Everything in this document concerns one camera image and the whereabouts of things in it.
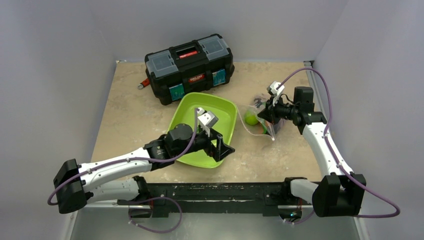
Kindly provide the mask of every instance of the plastic bag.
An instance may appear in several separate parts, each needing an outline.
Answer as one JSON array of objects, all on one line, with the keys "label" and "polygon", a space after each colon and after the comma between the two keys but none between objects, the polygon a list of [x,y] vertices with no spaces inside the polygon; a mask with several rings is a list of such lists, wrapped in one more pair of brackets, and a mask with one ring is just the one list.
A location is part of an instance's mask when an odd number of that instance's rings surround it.
[{"label": "plastic bag", "polygon": [[237,105],[238,116],[240,117],[243,127],[254,136],[269,136],[272,141],[276,140],[276,134],[281,130],[285,119],[280,120],[277,124],[271,124],[270,122],[258,117],[263,109],[269,97],[265,94],[257,94],[251,105]]}]

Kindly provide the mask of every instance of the beige floor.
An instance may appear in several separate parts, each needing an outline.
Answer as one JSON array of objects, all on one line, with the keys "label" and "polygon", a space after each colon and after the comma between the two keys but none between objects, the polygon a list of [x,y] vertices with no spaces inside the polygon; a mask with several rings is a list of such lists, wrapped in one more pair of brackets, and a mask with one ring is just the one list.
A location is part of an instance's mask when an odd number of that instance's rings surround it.
[{"label": "beige floor", "polygon": [[[236,62],[235,72],[227,85],[206,93],[249,104],[257,93],[267,93],[273,81],[282,81],[302,63]],[[119,63],[110,89],[91,161],[116,157],[143,147],[165,133],[178,101],[163,106],[150,86],[137,85],[146,78],[142,63]],[[284,93],[293,98],[296,86],[308,86],[304,72],[285,84]],[[252,136],[237,120],[230,144],[236,152],[217,168],[204,169],[180,162],[142,175],[150,183],[164,182],[281,182],[285,177],[307,177],[320,181],[321,174],[314,155],[298,129],[286,124],[276,141]]]}]

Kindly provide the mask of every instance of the toolbox handle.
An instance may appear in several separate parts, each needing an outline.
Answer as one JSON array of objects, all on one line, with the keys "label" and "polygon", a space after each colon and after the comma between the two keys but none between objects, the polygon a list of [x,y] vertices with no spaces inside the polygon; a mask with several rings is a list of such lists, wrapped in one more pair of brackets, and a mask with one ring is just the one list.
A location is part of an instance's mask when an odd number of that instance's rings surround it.
[{"label": "toolbox handle", "polygon": [[171,50],[171,54],[176,60],[188,58],[203,51],[197,42],[188,42]]}]

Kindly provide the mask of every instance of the toolbox lid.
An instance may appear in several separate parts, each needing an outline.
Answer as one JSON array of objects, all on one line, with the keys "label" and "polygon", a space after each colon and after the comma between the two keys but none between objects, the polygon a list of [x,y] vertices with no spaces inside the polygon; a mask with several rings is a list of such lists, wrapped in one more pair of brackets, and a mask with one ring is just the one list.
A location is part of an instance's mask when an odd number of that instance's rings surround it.
[{"label": "toolbox lid", "polygon": [[210,36],[198,41],[203,51],[206,53],[207,59],[214,60],[229,54],[228,45],[224,39],[218,36]]},{"label": "toolbox lid", "polygon": [[147,56],[146,67],[149,73],[154,73],[156,78],[178,71],[169,50],[161,51]]}]

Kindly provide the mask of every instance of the black toolbox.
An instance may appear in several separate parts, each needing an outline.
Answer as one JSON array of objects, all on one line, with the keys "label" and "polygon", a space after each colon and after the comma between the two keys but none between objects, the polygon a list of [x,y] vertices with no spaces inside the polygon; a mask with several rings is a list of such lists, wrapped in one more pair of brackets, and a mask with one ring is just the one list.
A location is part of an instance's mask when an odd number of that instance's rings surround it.
[{"label": "black toolbox", "polygon": [[149,53],[144,61],[151,89],[162,105],[227,84],[234,72],[233,54],[219,34]]}]

